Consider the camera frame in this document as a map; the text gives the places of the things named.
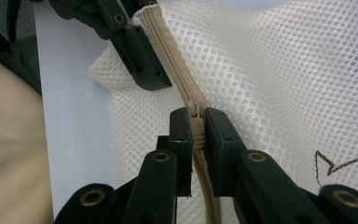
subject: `brown embroidery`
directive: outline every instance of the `brown embroidery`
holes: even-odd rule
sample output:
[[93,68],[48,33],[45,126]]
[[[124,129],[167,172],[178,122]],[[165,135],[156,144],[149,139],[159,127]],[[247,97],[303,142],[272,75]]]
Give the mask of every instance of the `brown embroidery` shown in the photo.
[[327,176],[331,175],[335,171],[337,171],[337,170],[339,170],[339,169],[341,169],[341,168],[343,168],[345,166],[351,165],[351,164],[353,164],[353,163],[358,161],[358,158],[357,158],[357,159],[354,159],[353,161],[347,161],[347,162],[339,165],[338,167],[335,167],[336,165],[332,161],[327,159],[326,156],[324,154],[322,154],[322,152],[317,150],[315,152],[315,167],[316,167],[316,180],[318,181],[319,186],[322,186],[322,185],[321,185],[321,182],[319,181],[318,157],[322,158],[322,160],[327,162],[327,164],[329,166],[328,171],[327,171]]

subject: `honeycomb mesh pattern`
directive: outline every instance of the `honeycomb mesh pattern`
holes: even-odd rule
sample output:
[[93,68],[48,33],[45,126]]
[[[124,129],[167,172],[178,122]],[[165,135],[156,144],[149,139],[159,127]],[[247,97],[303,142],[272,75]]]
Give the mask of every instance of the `honeycomb mesh pattern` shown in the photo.
[[[176,87],[144,91],[110,46],[89,74],[112,92],[114,121],[114,183],[118,188],[135,178],[145,155],[156,149],[159,135],[169,134],[170,114],[184,107]],[[191,198],[179,198],[178,223],[204,223],[205,206],[199,180],[192,175]]]
[[[333,183],[358,189],[358,0],[294,1],[260,11],[198,1],[160,7],[201,91],[228,114],[248,148],[269,153],[311,192]],[[112,90],[120,185],[137,175],[183,103],[176,88],[136,87],[112,48],[90,73]],[[185,203],[198,209],[179,208],[178,223],[201,223],[201,200]],[[224,223],[236,222],[232,209],[223,211]]]

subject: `gray carpet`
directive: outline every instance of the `gray carpet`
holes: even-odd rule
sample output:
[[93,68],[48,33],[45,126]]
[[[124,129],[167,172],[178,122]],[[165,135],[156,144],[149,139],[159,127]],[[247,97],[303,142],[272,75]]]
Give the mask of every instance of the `gray carpet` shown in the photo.
[[[7,38],[6,28],[7,0],[0,0],[0,33]],[[22,0],[17,19],[17,38],[35,35],[34,7],[28,0]]]

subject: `beige fabric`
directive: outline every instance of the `beige fabric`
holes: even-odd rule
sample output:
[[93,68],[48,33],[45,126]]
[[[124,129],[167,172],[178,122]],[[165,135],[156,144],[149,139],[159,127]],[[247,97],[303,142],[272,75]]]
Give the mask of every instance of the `beige fabric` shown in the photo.
[[0,223],[52,223],[41,97],[0,64]]

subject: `zipper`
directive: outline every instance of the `zipper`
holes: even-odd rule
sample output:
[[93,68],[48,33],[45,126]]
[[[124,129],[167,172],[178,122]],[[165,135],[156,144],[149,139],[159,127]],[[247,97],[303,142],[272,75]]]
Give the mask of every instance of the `zipper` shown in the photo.
[[158,52],[160,53],[160,59],[164,62],[165,66],[168,66],[168,69],[171,71],[170,75],[174,78],[174,82],[180,92],[182,99],[185,102],[186,108],[189,111],[191,117],[191,131],[193,134],[194,142],[193,162],[195,164],[196,172],[199,177],[202,193],[204,196],[206,223],[218,224],[220,223],[220,205],[218,199],[213,196],[212,184],[208,175],[208,168],[202,151],[206,144],[203,116],[204,110],[201,109],[198,99],[196,99],[190,88],[187,86],[186,79],[182,76],[181,70],[176,64],[176,60],[172,56],[164,36],[158,27],[153,10],[155,10],[155,12],[158,10],[157,12],[161,13],[159,7],[147,7],[139,16],[141,17],[143,24],[146,26],[148,33],[152,36],[151,41],[155,44],[155,48],[157,48]]

